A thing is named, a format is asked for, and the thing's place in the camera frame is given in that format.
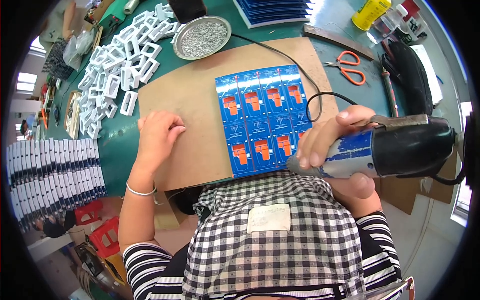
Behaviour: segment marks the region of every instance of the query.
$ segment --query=yellow bottle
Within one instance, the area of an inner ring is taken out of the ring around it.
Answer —
[[[353,16],[353,23],[361,30],[367,31],[370,25],[392,6],[391,0],[367,0]]]

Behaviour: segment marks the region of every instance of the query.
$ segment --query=woman's left hand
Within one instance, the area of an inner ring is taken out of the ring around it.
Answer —
[[[62,32],[62,36],[68,42],[71,39],[71,37],[73,36],[73,31],[69,30],[69,29],[65,29]]]
[[[140,140],[135,165],[154,175],[186,128],[179,116],[168,111],[152,111],[138,120],[138,130]]]

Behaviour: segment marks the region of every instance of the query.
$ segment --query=plastic bottle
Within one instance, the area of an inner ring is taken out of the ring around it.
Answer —
[[[367,31],[378,17],[392,6],[391,0],[367,0],[352,16],[352,22],[361,30]]]
[[[405,7],[402,4],[397,5],[396,9],[387,12],[373,22],[367,32],[368,38],[375,44],[380,43],[403,22],[403,17],[407,15],[408,12]]]

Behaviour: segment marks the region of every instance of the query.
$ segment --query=blue circuit board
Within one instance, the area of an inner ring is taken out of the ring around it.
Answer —
[[[232,177],[285,169],[312,127],[298,67],[252,70],[215,82]]]

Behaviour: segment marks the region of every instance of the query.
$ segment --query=clear water bottle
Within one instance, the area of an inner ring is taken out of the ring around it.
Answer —
[[[380,43],[400,25],[402,18],[407,15],[405,7],[402,4],[397,5],[396,9],[385,13],[373,22],[367,31],[368,38],[375,44]]]

